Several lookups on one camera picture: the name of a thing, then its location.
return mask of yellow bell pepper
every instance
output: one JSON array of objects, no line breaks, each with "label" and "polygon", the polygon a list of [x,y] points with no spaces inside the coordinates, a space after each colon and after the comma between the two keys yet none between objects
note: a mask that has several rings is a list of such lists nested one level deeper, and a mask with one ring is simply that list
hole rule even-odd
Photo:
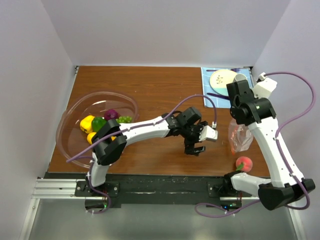
[{"label": "yellow bell pepper", "polygon": [[92,144],[92,138],[96,135],[96,132],[90,132],[88,136],[86,136],[86,140],[88,143]]},{"label": "yellow bell pepper", "polygon": [[86,116],[84,119],[80,122],[80,129],[85,132],[86,134],[92,133],[93,129],[91,126],[91,122],[93,121],[95,117],[92,115]]}]

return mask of yellow plate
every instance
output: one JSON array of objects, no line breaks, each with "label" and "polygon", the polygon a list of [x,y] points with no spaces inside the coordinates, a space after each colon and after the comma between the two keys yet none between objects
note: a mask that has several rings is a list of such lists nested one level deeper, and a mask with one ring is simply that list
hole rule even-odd
[{"label": "yellow plate", "polygon": [[215,71],[210,77],[210,86],[218,94],[227,96],[227,84],[232,83],[236,75],[235,71],[227,69]]}]

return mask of blue placemat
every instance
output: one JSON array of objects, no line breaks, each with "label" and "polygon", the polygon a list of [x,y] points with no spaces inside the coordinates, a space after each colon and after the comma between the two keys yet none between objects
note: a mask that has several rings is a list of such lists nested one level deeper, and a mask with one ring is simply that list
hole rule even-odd
[{"label": "blue placemat", "polygon": [[[229,109],[230,106],[230,102],[229,100],[225,100],[225,99],[221,99],[215,96],[209,96],[207,95],[207,93],[213,93],[213,94],[223,94],[223,95],[228,95],[228,91],[227,88],[219,88],[219,92],[217,93],[216,91],[213,90],[213,88],[210,86],[210,77],[211,75],[214,73],[214,71],[220,70],[220,69],[229,69],[232,70],[234,72],[236,72],[237,74],[243,74],[246,76],[246,79],[248,79],[249,82],[249,86],[252,88],[253,84],[252,84],[252,79],[250,76],[250,70],[248,68],[219,68],[219,67],[202,67],[201,68],[201,78],[202,78],[202,90],[203,90],[203,95],[206,95],[208,97],[210,97],[215,106],[217,108],[222,108],[222,109]],[[204,98],[204,106],[208,107],[208,108],[212,108],[211,103],[209,102],[208,99]]]}]

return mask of brown wooden surface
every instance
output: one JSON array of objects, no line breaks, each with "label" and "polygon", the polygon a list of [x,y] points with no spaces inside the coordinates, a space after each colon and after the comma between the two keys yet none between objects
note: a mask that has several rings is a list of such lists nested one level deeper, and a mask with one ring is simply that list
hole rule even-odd
[{"label": "brown wooden surface", "polygon": [[[202,93],[201,70],[192,67],[113,67],[81,66],[69,100],[69,106],[87,92],[108,89],[127,93],[138,103],[139,121],[150,120],[169,112],[184,98]],[[195,106],[202,120],[211,122],[213,108],[204,107],[202,98],[193,98],[180,110]],[[205,142],[206,151],[200,156],[184,154],[184,139],[180,136],[154,138],[126,147],[110,173],[222,176],[235,170],[239,156],[253,160],[254,176],[269,176],[266,162],[257,142],[250,149],[231,154],[228,142],[229,109],[217,109],[217,142]],[[66,159],[55,148],[49,172],[86,172],[87,169]]]}]

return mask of purple onion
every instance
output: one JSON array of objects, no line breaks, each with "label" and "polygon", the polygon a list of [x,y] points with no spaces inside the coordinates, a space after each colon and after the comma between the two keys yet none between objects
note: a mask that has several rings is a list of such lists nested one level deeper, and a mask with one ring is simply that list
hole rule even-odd
[{"label": "purple onion", "polygon": [[110,119],[118,119],[119,117],[119,113],[114,109],[109,109],[104,113],[104,119],[107,121]]}]

